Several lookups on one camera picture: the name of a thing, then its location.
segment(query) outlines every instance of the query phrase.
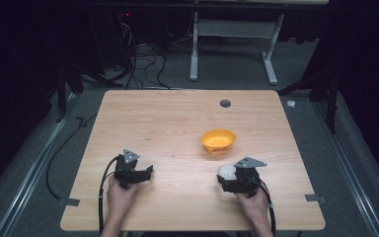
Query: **cable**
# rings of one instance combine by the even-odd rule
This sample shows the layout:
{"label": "cable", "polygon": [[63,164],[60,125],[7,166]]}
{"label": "cable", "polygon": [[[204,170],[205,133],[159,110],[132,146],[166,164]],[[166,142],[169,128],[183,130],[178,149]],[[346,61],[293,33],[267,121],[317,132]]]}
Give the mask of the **cable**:
{"label": "cable", "polygon": [[127,80],[127,84],[125,84],[125,87],[124,87],[124,90],[127,90],[127,88],[128,88],[128,85],[130,84],[130,80],[131,80],[131,78],[133,78],[133,74],[134,74],[134,71],[135,71],[135,69],[136,69],[136,51],[137,51],[137,48],[135,47],[134,48],[134,51],[133,51],[133,54],[134,54],[134,59],[133,59],[133,61],[131,62],[131,64],[132,64],[132,69],[131,69],[131,71],[130,71],[130,73],[129,73],[129,77],[128,77],[128,80]]}
{"label": "cable", "polygon": [[119,46],[123,55],[124,70],[116,75],[114,78],[109,79],[110,82],[124,78],[126,75],[130,75],[133,72],[133,63],[131,61],[131,56],[134,53],[134,40],[131,27],[122,21],[118,12],[113,11],[113,20],[116,27],[116,37],[119,41]]}
{"label": "cable", "polygon": [[51,164],[54,160],[54,158],[57,156],[57,154],[60,152],[60,150],[66,145],[66,143],[82,128],[82,127],[85,127],[87,126],[88,122],[95,118],[97,116],[97,114],[94,114],[92,115],[90,118],[88,118],[87,120],[85,120],[84,123],[82,123],[81,125],[78,126],[78,128],[76,128],[75,131],[73,131],[69,137],[67,137],[67,139],[57,148],[57,150],[54,152],[54,154],[51,156],[50,158],[50,161],[48,162],[48,165],[47,165],[47,169],[46,169],[46,172],[45,172],[45,184],[47,186],[47,189],[48,189],[48,192],[54,197],[56,198],[58,201],[61,201],[61,197],[59,195],[57,195],[52,189],[51,189],[51,186],[50,186],[50,183],[49,183],[49,173],[50,173],[50,167],[51,167]]}
{"label": "cable", "polygon": [[141,44],[137,45],[136,48],[141,48],[141,47],[147,46],[147,45],[150,45],[150,49],[147,52],[144,52],[144,53],[140,52],[140,53],[138,53],[137,56],[149,54],[150,52],[154,51],[154,49],[155,49],[155,43],[153,43],[153,42],[141,43]]}
{"label": "cable", "polygon": [[249,44],[253,44],[253,43],[256,43],[256,42],[260,41],[259,38],[250,38],[250,39],[247,39],[244,42],[237,42],[237,41],[233,41],[233,40],[230,40],[230,39],[232,39],[232,38],[223,38],[223,42],[226,42],[226,43],[229,43],[229,44],[235,44],[235,45],[249,45]]}
{"label": "cable", "polygon": [[76,70],[80,71],[81,73],[85,73],[87,75],[89,75],[90,77],[92,77],[93,79],[97,80],[99,83],[102,83],[106,86],[109,86],[109,87],[122,87],[121,84],[116,84],[115,82],[111,81],[111,80],[108,80],[107,78],[105,78],[104,76],[101,76],[100,74],[98,73],[94,73],[92,72],[91,70],[88,70],[74,62],[69,62],[69,64],[75,68]]}
{"label": "cable", "polygon": [[133,76],[134,84],[136,84],[137,90],[142,90],[144,88],[143,81],[140,78],[137,78],[136,76]]}
{"label": "cable", "polygon": [[165,69],[166,56],[163,55],[163,54],[159,54],[159,56],[163,57],[164,61],[163,61],[163,63],[162,63],[162,68],[161,68],[161,70],[158,72],[158,75],[156,75],[156,79],[158,80],[158,82],[159,82],[160,85],[164,86],[164,87],[167,88],[168,90],[171,90],[171,87],[169,87],[169,86],[167,86],[167,85],[165,85],[165,84],[163,84],[163,83],[161,82],[160,75],[161,75],[161,73],[163,72],[163,70]]}
{"label": "cable", "polygon": [[199,50],[201,50],[201,51],[215,51],[215,50],[217,50],[217,49],[219,49],[222,45],[223,45],[223,38],[218,38],[218,37],[203,37],[203,38],[199,38],[200,39],[200,41],[199,42],[201,42],[201,40],[204,40],[204,41],[206,41],[206,40],[213,40],[213,39],[217,39],[218,40],[218,46],[216,46],[215,48],[213,48],[213,49],[205,49],[205,48],[202,48],[201,46],[200,46],[200,43],[198,44],[198,49]]}
{"label": "cable", "polygon": [[[154,65],[156,63],[156,56],[155,55],[150,55],[151,57],[153,57],[153,60],[149,59],[149,58],[138,58],[139,60],[143,60],[143,61],[149,61],[149,64],[145,65],[144,67],[141,67],[141,68],[136,68],[136,70],[144,70],[144,76],[145,78],[150,81],[151,83],[155,84],[155,85],[159,85],[159,83],[157,82],[154,82],[152,81],[148,76],[147,76],[147,69],[151,66],[151,65]],[[142,80],[138,79],[140,81],[140,84],[141,84],[141,87],[143,88],[143,82]]]}
{"label": "cable", "polygon": [[110,166],[113,164],[114,161],[118,159],[118,156],[114,157],[113,160],[110,161],[109,165],[106,168],[106,171],[103,174],[103,178],[101,179],[100,184],[100,193],[98,196],[98,214],[99,214],[99,220],[100,220],[100,235],[103,233],[104,229],[104,209],[103,209],[103,198],[104,198],[104,182],[106,181],[106,178],[112,175],[114,172],[111,172],[107,175],[107,172],[110,169]]}
{"label": "cable", "polygon": [[258,185],[260,187],[260,189],[262,191],[264,191],[265,195],[266,195],[266,199],[267,199],[267,202],[268,202],[268,209],[269,209],[269,217],[270,217],[270,230],[272,231],[272,234],[273,236],[275,236],[275,213],[273,211],[273,204],[272,204],[272,201],[270,199],[270,194],[269,194],[269,190],[266,186],[266,183],[260,179],[260,183],[261,184],[264,184],[265,187],[263,187],[261,184],[259,184],[258,182],[256,182],[255,180],[247,177],[247,176],[244,176],[246,179],[250,180],[252,183]]}
{"label": "cable", "polygon": [[180,42],[176,42],[174,44],[171,44],[171,47],[178,48],[178,49],[187,49],[192,47],[192,42],[188,42],[188,40],[192,39],[192,37],[187,38],[185,40],[182,40]]}
{"label": "cable", "polygon": [[189,40],[192,38],[192,37],[187,38],[187,36],[190,33],[190,27],[192,26],[192,20],[193,20],[193,13],[190,15],[189,26],[188,26],[187,31],[184,34],[184,36],[182,38],[178,39],[177,41],[170,42],[170,44],[179,43],[179,42],[186,41],[186,40]]}

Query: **hand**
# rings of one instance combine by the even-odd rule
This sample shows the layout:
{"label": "hand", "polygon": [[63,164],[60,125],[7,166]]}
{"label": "hand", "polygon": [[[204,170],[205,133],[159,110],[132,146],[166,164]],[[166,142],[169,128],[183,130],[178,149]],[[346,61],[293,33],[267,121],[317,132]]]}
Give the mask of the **hand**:
{"label": "hand", "polygon": [[273,236],[267,221],[268,202],[266,194],[262,189],[257,189],[253,197],[247,194],[235,194],[242,205],[243,211],[254,225],[259,237]]}
{"label": "hand", "polygon": [[114,176],[109,177],[109,190],[107,199],[109,203],[109,216],[107,217],[101,236],[119,236],[120,225],[130,210],[134,201],[134,195],[140,184],[129,185],[128,189],[123,189],[119,181]]}

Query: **black cable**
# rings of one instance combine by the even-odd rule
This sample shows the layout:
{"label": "black cable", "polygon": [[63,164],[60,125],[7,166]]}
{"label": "black cable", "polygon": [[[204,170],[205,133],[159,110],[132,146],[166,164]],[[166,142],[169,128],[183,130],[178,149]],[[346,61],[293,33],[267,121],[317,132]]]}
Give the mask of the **black cable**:
{"label": "black cable", "polygon": [[56,157],[56,155],[60,152],[60,150],[66,145],[66,143],[82,128],[82,127],[85,127],[87,126],[88,122],[93,119],[94,117],[96,117],[97,114],[94,114],[92,115],[90,118],[88,118],[87,120],[85,120],[84,123],[82,123],[81,125],[78,126],[78,128],[76,128],[75,131],[73,131],[69,137],[67,137],[67,139],[57,148],[57,150],[54,152],[54,154],[51,156],[50,158],[50,161],[48,162],[48,165],[47,165],[47,169],[46,169],[46,172],[45,172],[45,184],[47,186],[47,189],[48,191],[50,192],[50,194],[56,198],[58,201],[61,200],[61,197],[59,195],[57,195],[52,189],[51,189],[51,186],[50,186],[50,183],[49,183],[49,173],[50,173],[50,167],[51,167],[51,164],[54,160],[54,158]]}
{"label": "black cable", "polygon": [[104,198],[104,182],[106,181],[106,178],[112,175],[114,172],[109,173],[107,175],[107,172],[110,169],[110,166],[113,164],[114,161],[118,159],[118,156],[114,157],[113,160],[110,161],[109,165],[106,168],[106,171],[103,174],[103,178],[101,179],[101,184],[100,184],[100,193],[98,196],[98,216],[100,220],[100,235],[103,233],[104,229],[104,203],[103,203],[103,198]]}
{"label": "black cable", "polygon": [[127,64],[125,65],[124,70],[120,74],[113,77],[112,79],[109,79],[109,81],[117,81],[119,79],[124,78],[128,73],[130,73],[131,69],[132,69],[132,64],[131,64],[131,61],[129,60],[127,61]]}
{"label": "black cable", "polygon": [[165,64],[166,64],[166,56],[165,55],[162,55],[162,54],[158,54],[159,56],[163,57],[164,61],[162,63],[162,68],[161,70],[158,72],[158,75],[156,76],[156,79],[158,80],[159,84],[162,85],[163,87],[167,88],[168,90],[171,90],[171,87],[169,87],[168,85],[165,85],[161,82],[161,79],[160,79],[160,75],[161,73],[163,72],[163,70],[165,69]]}
{"label": "black cable", "polygon": [[184,34],[184,36],[181,37],[180,39],[178,39],[177,41],[169,42],[169,45],[174,45],[175,43],[180,43],[182,41],[187,41],[187,40],[192,39],[192,37],[188,37],[188,35],[190,33],[190,29],[191,29],[191,26],[192,26],[193,15],[194,15],[194,13],[191,13],[190,19],[189,19],[189,26],[187,27],[187,31]]}
{"label": "black cable", "polygon": [[144,54],[148,54],[148,53],[154,51],[154,49],[155,49],[155,43],[154,42],[140,43],[136,47],[139,48],[139,47],[143,47],[143,46],[147,46],[147,45],[150,45],[150,49],[147,52],[140,52],[137,55],[139,55],[139,54],[143,54],[144,55]]}
{"label": "black cable", "polygon": [[92,77],[93,79],[97,80],[99,83],[104,84],[109,87],[122,87],[122,84],[116,84],[113,81],[110,81],[109,79],[105,78],[104,76],[94,73],[93,71],[86,69],[85,67],[82,67],[74,62],[69,62],[69,64],[75,68],[76,70],[80,71],[81,73],[85,73]]}
{"label": "black cable", "polygon": [[[206,40],[213,40],[213,39],[211,39],[211,38],[200,38],[199,42],[201,42],[202,40],[206,41]],[[223,38],[218,38],[217,40],[218,40],[218,46],[216,46],[213,49],[202,48],[200,43],[198,44],[198,49],[201,50],[201,51],[208,51],[208,52],[215,51],[215,50],[219,49],[223,45]]]}
{"label": "black cable", "polygon": [[133,54],[134,54],[134,59],[133,59],[133,61],[131,62],[131,64],[132,64],[132,69],[131,69],[131,71],[130,71],[130,76],[128,77],[128,80],[127,80],[127,84],[125,84],[125,87],[124,87],[124,90],[127,90],[127,88],[128,88],[128,85],[130,84],[130,80],[131,80],[131,78],[133,78],[133,75],[134,75],[134,72],[135,72],[135,69],[136,69],[136,52],[137,52],[137,49],[136,48],[134,48],[134,50],[133,50]]}
{"label": "black cable", "polygon": [[260,179],[260,183],[258,183],[255,180],[253,180],[247,176],[245,176],[245,178],[247,178],[248,180],[250,180],[254,184],[258,185],[260,187],[260,189],[264,191],[264,193],[266,195],[267,202],[268,202],[269,217],[270,217],[270,230],[272,231],[273,236],[275,236],[275,229],[276,229],[275,228],[275,213],[273,211],[273,204],[272,204],[272,201],[270,199],[270,194],[269,194],[269,190],[266,186],[266,183],[261,179]]}
{"label": "black cable", "polygon": [[228,37],[223,38],[223,42],[228,43],[228,44],[233,44],[233,45],[248,45],[248,44],[253,44],[253,43],[260,41],[260,38],[250,38],[244,42],[236,42],[236,41],[229,40],[229,39],[231,39],[231,38],[228,38]]}
{"label": "black cable", "polygon": [[145,58],[146,60],[148,60],[148,61],[151,62],[151,63],[147,64],[147,65],[144,67],[144,76],[145,76],[145,78],[146,78],[148,81],[150,81],[151,83],[155,84],[155,85],[160,85],[159,83],[152,81],[152,80],[147,76],[147,69],[148,69],[150,66],[155,65],[155,63],[156,63],[156,61],[157,61],[156,55],[153,55],[153,54],[146,54],[146,55],[144,55],[144,56],[146,56],[146,57],[149,57],[149,56],[150,56],[150,57],[153,57],[153,61],[152,61],[152,60],[149,60],[149,59],[147,59],[147,58]]}
{"label": "black cable", "polygon": [[136,84],[137,90],[141,90],[144,88],[143,81],[140,78],[137,78],[136,76],[133,76],[134,83]]}
{"label": "black cable", "polygon": [[156,62],[156,57],[155,56],[153,56],[153,55],[149,55],[149,54],[147,54],[147,57],[148,56],[152,56],[154,59],[153,60],[150,60],[149,58],[144,58],[144,55],[143,56],[138,56],[138,58],[137,58],[137,60],[138,61],[148,61],[149,63],[146,65],[146,66],[142,66],[142,67],[136,67],[136,70],[147,70],[147,68],[149,67],[149,66],[151,66],[151,65],[153,65],[153,64],[155,64],[155,62]]}
{"label": "black cable", "polygon": [[175,43],[171,44],[171,47],[178,48],[178,49],[191,48],[192,47],[192,41],[189,42],[189,40],[191,40],[191,38],[188,38],[186,40],[182,40],[180,42],[175,42]]}

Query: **wooden table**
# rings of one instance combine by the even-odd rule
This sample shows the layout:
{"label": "wooden table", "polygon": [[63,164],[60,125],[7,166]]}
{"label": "wooden table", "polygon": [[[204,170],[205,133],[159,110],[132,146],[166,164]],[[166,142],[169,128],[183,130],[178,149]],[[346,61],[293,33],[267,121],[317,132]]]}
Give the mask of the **wooden table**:
{"label": "wooden table", "polygon": [[[221,100],[231,106],[221,107]],[[203,147],[202,135],[214,128],[236,134],[230,149],[209,153]],[[62,229],[98,230],[101,177],[123,148],[140,155],[137,170],[154,165],[123,230],[250,230],[237,199],[216,178],[221,165],[245,156],[268,163],[257,170],[269,188],[278,230],[325,226],[319,205],[305,199],[314,191],[273,91],[106,92],[70,194],[80,203],[66,206]]]}

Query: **metal bracket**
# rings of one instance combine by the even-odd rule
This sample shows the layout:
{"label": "metal bracket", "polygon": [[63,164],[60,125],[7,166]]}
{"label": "metal bracket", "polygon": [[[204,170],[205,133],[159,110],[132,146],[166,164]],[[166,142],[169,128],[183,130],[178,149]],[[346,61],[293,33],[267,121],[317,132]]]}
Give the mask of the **metal bracket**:
{"label": "metal bracket", "polygon": [[305,195],[305,197],[306,197],[307,201],[317,201],[318,204],[326,204],[326,203],[328,203],[326,201],[326,198],[323,197],[323,196],[319,197],[318,195]]}
{"label": "metal bracket", "polygon": [[251,158],[251,157],[245,157],[242,160],[236,162],[235,167],[247,169],[247,168],[263,167],[266,165],[267,165],[267,163],[265,163],[265,162],[256,160],[256,159]]}
{"label": "metal bracket", "polygon": [[80,201],[81,200],[75,198],[62,198],[59,200],[58,205],[63,207],[66,205],[78,206]]}
{"label": "metal bracket", "polygon": [[123,149],[123,152],[124,152],[124,161],[125,161],[125,164],[127,165],[137,160],[140,157],[136,153],[129,151],[127,149]]}

